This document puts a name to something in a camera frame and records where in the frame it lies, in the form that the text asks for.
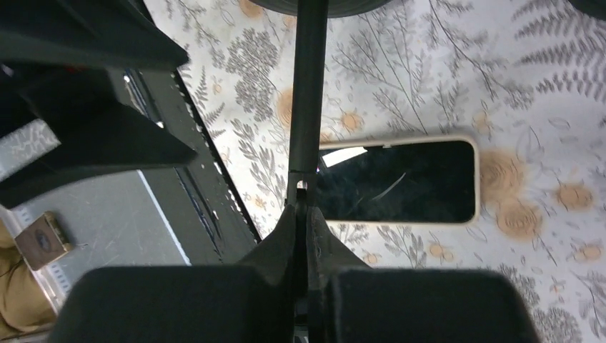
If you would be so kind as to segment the phone with beige case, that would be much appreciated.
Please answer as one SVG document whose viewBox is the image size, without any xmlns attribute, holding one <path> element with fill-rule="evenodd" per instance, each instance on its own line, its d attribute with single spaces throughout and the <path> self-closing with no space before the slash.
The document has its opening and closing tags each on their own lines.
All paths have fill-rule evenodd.
<svg viewBox="0 0 606 343">
<path fill-rule="evenodd" d="M 331 222 L 449 224 L 480 212 L 480 158 L 465 135 L 321 147 L 317 206 Z"/>
</svg>

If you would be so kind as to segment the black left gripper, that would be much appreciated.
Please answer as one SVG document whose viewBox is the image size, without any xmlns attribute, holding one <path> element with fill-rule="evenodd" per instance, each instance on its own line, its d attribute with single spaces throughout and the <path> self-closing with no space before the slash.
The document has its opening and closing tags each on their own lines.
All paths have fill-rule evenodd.
<svg viewBox="0 0 606 343">
<path fill-rule="evenodd" d="M 186 166 L 197 155 L 118 104 L 107 70 L 75 67 L 173 71 L 188 62 L 131 1 L 2 1 L 1 60 L 23 62 L 1 63 L 1 137 L 40 119 L 61 142 L 1 181 L 6 208 L 84 179 Z"/>
</svg>

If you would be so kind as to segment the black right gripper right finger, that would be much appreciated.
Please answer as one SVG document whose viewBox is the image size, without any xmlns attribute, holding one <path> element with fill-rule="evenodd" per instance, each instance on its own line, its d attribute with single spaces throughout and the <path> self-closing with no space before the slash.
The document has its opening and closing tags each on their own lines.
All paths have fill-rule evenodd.
<svg viewBox="0 0 606 343">
<path fill-rule="evenodd" d="M 538 342 L 518 291 L 497 272 L 374 269 L 307 212 L 311 342 Z"/>
</svg>

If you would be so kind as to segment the black phone stand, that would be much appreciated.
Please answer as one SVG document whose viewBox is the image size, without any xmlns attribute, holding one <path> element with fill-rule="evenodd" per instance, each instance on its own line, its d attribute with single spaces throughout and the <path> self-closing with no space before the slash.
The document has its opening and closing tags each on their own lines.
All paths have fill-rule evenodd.
<svg viewBox="0 0 606 343">
<path fill-rule="evenodd" d="M 388 2 L 301 0 L 254 3 L 297 18 L 285 204 L 312 206 L 317 184 L 327 20 L 364 14 Z"/>
<path fill-rule="evenodd" d="M 606 21 L 606 0 L 568 0 L 568 2 L 583 14 Z"/>
</svg>

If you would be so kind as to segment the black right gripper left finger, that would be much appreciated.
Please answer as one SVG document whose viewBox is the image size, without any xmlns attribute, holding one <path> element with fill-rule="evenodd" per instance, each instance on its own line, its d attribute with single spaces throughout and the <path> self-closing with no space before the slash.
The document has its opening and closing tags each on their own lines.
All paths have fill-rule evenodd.
<svg viewBox="0 0 606 343">
<path fill-rule="evenodd" d="M 103 267 L 71 289 L 50 342 L 292 342 L 293 206 L 236 264 Z"/>
</svg>

